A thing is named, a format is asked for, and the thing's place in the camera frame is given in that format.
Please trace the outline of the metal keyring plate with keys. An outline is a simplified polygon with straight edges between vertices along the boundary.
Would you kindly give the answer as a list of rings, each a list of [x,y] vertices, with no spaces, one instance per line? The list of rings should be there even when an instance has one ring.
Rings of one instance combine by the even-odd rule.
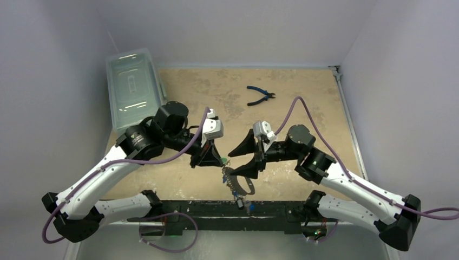
[[[244,180],[248,186],[248,191],[245,190],[238,181],[238,176],[231,175],[231,161],[225,157],[222,158],[222,183],[225,184],[231,191],[234,201],[239,210],[245,210],[247,214],[251,214],[255,205],[247,199],[247,196],[255,194],[255,187],[250,178],[245,177]]]

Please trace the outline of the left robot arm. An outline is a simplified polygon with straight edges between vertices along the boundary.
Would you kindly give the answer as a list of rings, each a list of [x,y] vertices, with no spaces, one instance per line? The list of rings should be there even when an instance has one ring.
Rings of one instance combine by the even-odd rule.
[[[190,156],[190,167],[222,167],[215,140],[224,134],[224,125],[215,110],[206,108],[196,131],[188,125],[188,108],[170,101],[153,116],[128,127],[114,146],[87,174],[66,190],[49,192],[42,197],[50,213],[42,230],[42,239],[53,225],[60,240],[81,242],[99,228],[121,220],[164,219],[163,203],[152,190],[124,198],[105,200],[116,184],[143,165],[163,165]]]

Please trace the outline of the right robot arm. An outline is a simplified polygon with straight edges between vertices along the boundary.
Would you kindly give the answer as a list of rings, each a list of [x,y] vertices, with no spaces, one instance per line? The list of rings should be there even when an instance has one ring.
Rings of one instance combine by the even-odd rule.
[[[369,229],[387,245],[408,251],[420,222],[415,211],[421,201],[409,194],[405,197],[384,190],[340,166],[335,158],[314,146],[316,138],[304,125],[289,128],[286,138],[277,136],[266,121],[258,121],[229,157],[253,154],[232,175],[257,179],[267,163],[296,160],[294,170],[306,181],[333,189],[348,197],[347,201],[314,191],[304,205],[310,220],[320,217],[339,219]]]

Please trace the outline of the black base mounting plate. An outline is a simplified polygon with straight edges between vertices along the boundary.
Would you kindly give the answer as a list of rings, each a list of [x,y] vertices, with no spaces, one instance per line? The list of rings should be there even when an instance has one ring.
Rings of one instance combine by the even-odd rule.
[[[322,227],[324,217],[306,209],[303,201],[253,201],[249,209],[240,210],[231,200],[164,200],[161,209],[150,214],[166,213],[165,232],[181,235],[185,230],[198,231],[282,231],[302,234],[310,226]]]

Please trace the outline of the translucent plastic storage box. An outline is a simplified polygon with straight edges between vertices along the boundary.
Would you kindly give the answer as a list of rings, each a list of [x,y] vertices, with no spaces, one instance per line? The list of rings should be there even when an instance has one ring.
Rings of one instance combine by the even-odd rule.
[[[166,90],[147,48],[108,56],[106,75],[112,127],[118,136],[167,103]]]

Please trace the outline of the right side aluminium rail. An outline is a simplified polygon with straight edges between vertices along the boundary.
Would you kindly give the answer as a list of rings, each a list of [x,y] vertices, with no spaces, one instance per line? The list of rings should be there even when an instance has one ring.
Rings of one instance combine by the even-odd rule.
[[[359,172],[362,174],[363,179],[368,180],[368,175],[367,175],[365,165],[363,162],[362,153],[359,147],[359,143],[356,137],[356,132],[353,127],[353,122],[352,122],[352,119],[349,113],[346,98],[343,92],[343,87],[341,84],[341,79],[342,79],[343,74],[340,72],[340,66],[328,66],[328,68],[331,70],[333,77],[335,78],[337,88],[338,88],[338,93],[339,93],[339,96],[342,102],[343,110],[344,110],[346,121],[347,121],[348,128],[349,128],[349,132],[351,135],[351,139],[353,143],[353,150],[354,150],[355,157],[358,163]]]

